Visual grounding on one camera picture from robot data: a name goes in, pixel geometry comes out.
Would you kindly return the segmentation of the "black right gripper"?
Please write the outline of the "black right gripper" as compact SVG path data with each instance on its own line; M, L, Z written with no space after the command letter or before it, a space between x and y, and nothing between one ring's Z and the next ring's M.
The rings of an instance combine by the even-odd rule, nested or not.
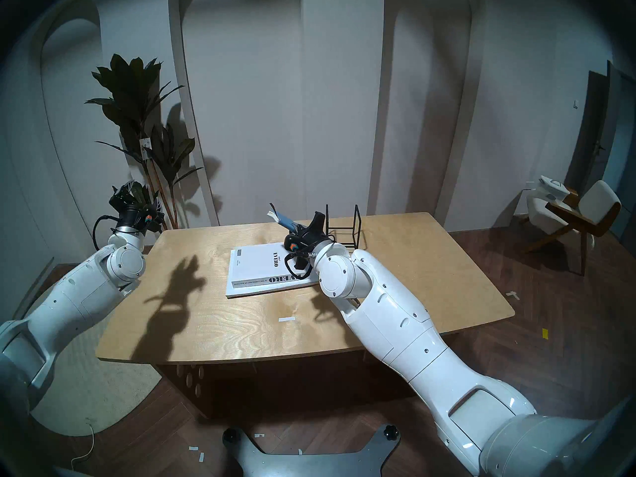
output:
M288 251L284 259L285 267L292 270L289 265L291 259L296 259L294 270L312 270L309 258L314 249L323 242L333 243L334 240L324 231L326 229L326 215L316 212L308 226L297 223L289 218L284 219L284 227L289 231L284 239L284 249Z

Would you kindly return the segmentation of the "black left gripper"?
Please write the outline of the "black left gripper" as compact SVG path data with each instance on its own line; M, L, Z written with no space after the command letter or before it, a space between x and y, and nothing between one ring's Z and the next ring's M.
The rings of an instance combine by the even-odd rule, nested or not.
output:
M128 227L137 232L161 233L164 213L159 191L150 191L138 181L128 181L120 188L112 186L109 204L118 213L116 228Z

